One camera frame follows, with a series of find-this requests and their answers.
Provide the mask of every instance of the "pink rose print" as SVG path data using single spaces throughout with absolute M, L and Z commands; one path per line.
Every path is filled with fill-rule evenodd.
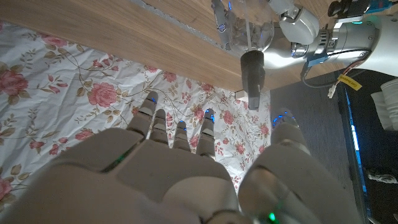
M 257 115 L 254 115 L 253 117 L 251 117 L 251 121 L 253 123 L 256 123 L 257 121 L 259 121 L 259 117 Z
M 259 148 L 259 152 L 260 153 L 262 153 L 262 152 L 264 152 L 264 150 L 266 149 L 266 147 L 265 146 L 260 146 L 260 148 Z
M 214 148 L 214 151 L 217 152 L 217 154 L 219 154 L 219 155 L 221 155 L 221 156 L 224 155 L 223 150 L 224 150 L 224 149 L 223 149 L 222 147 L 219 147 L 218 145 L 216 145 L 215 148 Z
M 0 200 L 6 196 L 6 194 L 8 194 L 11 191 L 12 187 L 10 182 L 8 182 L 7 180 L 3 180 L 0 177 Z
M 31 141 L 31 142 L 29 143 L 29 147 L 30 147 L 31 149 L 36 149 L 36 148 L 42 147 L 42 146 L 44 146 L 44 142 Z
M 102 62 L 103 62 L 105 65 L 107 65 L 107 66 L 110 66 L 110 65 L 111 65 L 108 59 L 104 59 L 104 60 L 102 60 Z
M 132 106 L 132 110 L 131 110 L 131 113 L 133 114 L 133 115 L 136 115 L 137 113 L 138 113 L 138 107 L 137 106 Z
M 234 116 L 229 111 L 225 111 L 224 113 L 224 121 L 226 124 L 232 124 L 234 121 Z
M 265 124 L 260 126 L 260 130 L 261 130 L 261 134 L 269 135 L 268 127 Z
M 52 145 L 52 149 L 49 152 L 50 155 L 57 155 L 58 154 L 58 145 L 54 144 Z
M 0 75 L 0 92 L 3 91 L 9 96 L 16 96 L 27 88 L 28 81 L 22 74 L 6 70 Z
M 164 72 L 163 80 L 168 81 L 169 83 L 174 82 L 177 79 L 177 76 L 171 72 Z
M 88 97 L 88 101 L 92 105 L 98 104 L 107 108 L 116 102 L 117 94 L 112 85 L 108 83 L 95 83 L 93 86 L 91 95 Z
M 66 84 L 66 83 L 57 83 L 57 86 L 59 86 L 59 87 L 68 87 L 68 84 Z
M 58 139 L 58 141 L 59 141 L 60 143 L 67 143 L 67 142 L 68 142 L 68 139 L 67 139 L 67 138 L 60 138 L 60 139 Z
M 94 135 L 94 133 L 93 133 L 93 131 L 92 130 L 90 130 L 90 129 L 84 129 L 84 130 L 82 130 L 80 133 L 78 133 L 78 134 L 76 134 L 75 135 L 75 138 L 77 139 L 77 140 L 84 140 L 84 139 L 86 139 L 86 138 L 88 138 L 88 137 L 90 137 L 90 136 L 92 136 L 92 135 Z
M 40 36 L 42 37 L 42 40 L 46 43 L 46 44 L 50 44 L 50 45 L 54 45 L 57 47 L 63 47 L 66 46 L 68 44 L 68 42 L 66 40 L 62 40 L 56 37 L 52 37 L 50 35 L 47 34 L 40 34 Z
M 228 103 L 228 98 L 226 97 L 226 95 L 224 93 L 223 93 L 223 97 L 221 97 L 221 102 Z
M 197 135 L 195 135 L 194 137 L 192 137 L 192 138 L 189 140 L 189 144 L 190 144 L 192 147 L 197 147 L 197 146 L 198 146 L 198 140 L 199 140 L 199 135 L 197 134 Z
M 192 82 L 190 80 L 186 80 L 185 83 L 187 84 L 188 88 L 192 88 Z
M 235 189 L 238 189 L 238 184 L 239 184 L 239 181 L 241 180 L 241 177 L 239 177 L 239 176 L 235 176 L 234 178 L 231 177 L 231 180 L 235 186 Z
M 184 100 L 185 104 L 191 101 L 191 97 L 191 94 L 189 94 L 188 92 L 182 93 L 182 99 Z
M 209 93 L 212 90 L 214 90 L 214 86 L 210 85 L 210 84 L 202 84 L 201 85 L 202 90 L 204 90 L 205 92 Z
M 93 66 L 96 66 L 96 67 L 99 67 L 99 68 L 104 67 L 101 63 L 98 62 L 97 59 L 95 59 L 95 60 L 93 61 Z
M 57 87 L 54 86 L 49 86 L 49 88 L 54 91 L 55 94 L 60 93 L 60 89 L 58 89 Z
M 149 65 L 146 65 L 146 69 L 147 69 L 149 72 L 151 72 L 151 73 L 154 73 L 154 72 L 157 71 L 157 68 L 152 67 L 152 66 L 149 66 Z
M 197 110 L 193 112 L 193 115 L 201 121 L 204 118 L 205 112 L 201 108 L 197 107 Z
M 240 155 L 244 153 L 245 149 L 242 144 L 237 143 L 235 147 L 236 147 L 236 152 L 238 152 Z
M 170 115 L 169 112 L 167 112 L 166 115 L 166 122 L 167 122 L 167 127 L 170 127 L 173 124 L 173 117 Z

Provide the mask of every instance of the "robot finger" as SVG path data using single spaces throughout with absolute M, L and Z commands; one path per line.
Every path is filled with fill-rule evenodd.
M 168 145 L 166 133 L 166 113 L 163 109 L 156 111 L 154 125 L 149 139 Z
M 126 129 L 135 131 L 146 138 L 152 117 L 155 113 L 157 99 L 157 93 L 154 91 L 150 92 Z
M 180 121 L 177 124 L 177 129 L 175 130 L 173 149 L 182 149 L 187 152 L 191 151 L 187 138 L 187 125 L 185 124 L 184 121 Z
M 212 159 L 215 159 L 214 120 L 214 111 L 212 109 L 206 110 L 197 147 L 197 155 Z

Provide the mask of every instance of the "black cable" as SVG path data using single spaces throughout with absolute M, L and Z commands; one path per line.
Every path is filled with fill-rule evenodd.
M 307 77 L 309 71 L 311 70 L 311 67 L 308 67 L 308 62 L 305 62 L 303 70 L 300 74 L 301 76 L 301 81 L 308 87 L 311 88 L 324 88 L 324 87 L 331 87 L 333 86 L 336 81 L 333 82 L 328 82 L 328 83 L 323 83 L 323 84 L 313 84 L 313 83 L 307 83 L 305 77 Z M 348 72 L 347 76 L 349 76 L 350 78 L 353 78 L 363 72 L 365 72 L 366 69 L 352 69 L 350 72 Z
M 357 52 L 357 51 L 360 51 L 360 50 L 363 50 L 363 49 L 345 50 L 345 51 L 342 51 L 342 52 L 336 52 L 336 53 L 329 54 L 328 57 L 331 57 L 331 56 L 334 56 L 334 55 L 343 54 L 343 53 L 348 53 L 348 52 Z M 305 62 L 304 66 L 303 66 L 303 70 L 301 71 L 301 74 L 300 74 L 301 81 L 306 86 L 311 87 L 311 88 L 324 88 L 324 87 L 331 87 L 331 86 L 333 86 L 336 83 L 336 81 L 328 82 L 328 83 L 324 83 L 324 84 L 307 83 L 305 77 L 307 77 L 309 71 L 311 70 L 311 67 L 308 67 L 308 64 L 309 64 L 309 62 L 308 62 L 308 59 L 307 59 L 307 61 Z M 351 70 L 346 75 L 349 76 L 350 78 L 353 78 L 353 77 L 363 73 L 364 71 L 365 71 L 365 69 L 355 69 L 355 70 Z

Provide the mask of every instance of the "cable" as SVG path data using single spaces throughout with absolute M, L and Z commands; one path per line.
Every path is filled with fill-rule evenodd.
M 346 74 L 346 75 L 349 76 L 350 78 L 353 78 L 353 77 L 355 77 L 355 76 L 357 76 L 357 75 L 363 73 L 364 71 L 366 71 L 365 69 L 356 69 L 356 70 L 352 71 L 352 69 L 353 69 L 355 66 L 357 66 L 357 63 L 359 63 L 359 62 L 362 62 L 362 60 L 361 60 L 361 61 L 356 61 L 356 62 L 352 63 L 351 65 L 349 65 L 349 66 L 345 69 L 345 72 L 343 72 L 343 74 Z M 336 81 L 328 82 L 328 83 L 323 83 L 323 84 L 307 83 L 305 77 L 307 77 L 307 75 L 308 75 L 308 73 L 309 73 L 310 70 L 311 70 L 311 67 L 308 67 L 308 62 L 305 62 L 304 67 L 303 67 L 303 70 L 302 70 L 302 72 L 301 72 L 301 74 L 300 74 L 300 77 L 301 77 L 301 81 L 302 81 L 306 86 L 309 86 L 309 87 L 311 87 L 311 88 L 324 88 L 324 87 L 331 87 L 331 86 L 333 86 L 334 84 L 337 84 Z
M 359 50 L 363 50 L 363 49 L 345 50 L 345 51 L 342 51 L 342 52 L 336 52 L 336 53 L 329 54 L 328 57 L 330 58 L 331 56 L 339 55 L 339 54 L 343 54 L 343 53 L 348 53 L 348 52 L 357 52 L 357 51 L 359 51 Z M 346 69 L 344 70 L 343 74 L 344 74 L 344 75 L 348 75 L 348 73 L 349 73 L 354 67 L 357 67 L 357 66 L 358 66 L 359 64 L 361 64 L 362 62 L 364 62 L 364 59 L 355 61 L 355 62 L 353 62 L 351 65 L 348 65 L 348 66 L 346 67 Z M 308 67 L 308 64 L 309 64 L 309 61 L 308 61 L 308 59 L 307 59 L 307 61 L 305 62 L 304 66 L 303 66 L 303 70 L 301 71 L 301 74 L 300 74 L 301 81 L 302 81 L 306 86 L 311 87 L 311 88 L 324 88 L 324 87 L 331 87 L 331 86 L 337 85 L 337 84 L 339 83 L 339 81 L 337 81 L 337 82 L 336 82 L 336 81 L 333 81 L 333 82 L 328 82 L 328 83 L 324 83 L 324 84 L 312 84 L 312 83 L 307 83 L 305 77 L 307 77 L 309 71 L 311 70 L 311 67 Z M 363 73 L 364 71 L 365 71 L 364 69 L 357 69 L 355 72 L 353 72 L 352 74 L 350 74 L 350 75 L 348 75 L 348 76 L 351 77 L 351 78 L 353 78 L 353 77 L 355 77 L 355 76 L 357 76 L 357 75 Z

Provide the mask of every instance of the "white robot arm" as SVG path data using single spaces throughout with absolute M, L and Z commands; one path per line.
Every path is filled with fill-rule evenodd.
M 279 26 L 286 39 L 303 45 L 311 44 L 319 32 L 318 19 L 293 0 L 270 0 L 272 10 L 279 16 Z
M 319 63 L 344 63 L 347 65 L 347 73 L 353 68 L 359 68 L 350 74 L 352 77 L 365 69 L 398 77 L 398 67 L 394 63 L 398 51 L 398 45 L 394 44 L 398 37 L 398 14 L 364 18 L 365 13 L 382 11 L 397 2 L 335 1 L 328 10 L 328 15 L 335 17 L 322 29 L 311 12 L 293 4 L 292 0 L 270 0 L 268 4 L 279 16 L 279 24 L 274 24 L 274 38 L 268 48 L 262 51 L 264 63 L 258 65 L 263 69 L 251 69 L 242 65 L 243 87 L 248 93 L 249 109 L 255 110 L 258 107 L 252 101 L 258 101 L 256 98 L 259 89 L 264 86 L 265 69 L 304 64 L 302 81 L 314 88 L 331 87 L 336 83 L 315 85 L 306 82 L 308 70 Z M 222 31 L 219 30 L 219 35 L 228 50 L 228 42 L 232 40 L 230 27 L 228 23 L 221 23 L 226 22 L 223 17 L 228 17 L 229 14 L 219 0 L 213 0 L 213 9 L 217 26 L 224 27 Z
M 213 111 L 205 113 L 192 154 L 184 122 L 169 148 L 156 101 L 149 93 L 127 129 L 95 134 L 41 168 L 1 223 L 360 223 L 354 202 L 310 156 L 290 113 L 274 120 L 272 145 L 237 197 L 228 172 L 213 160 Z

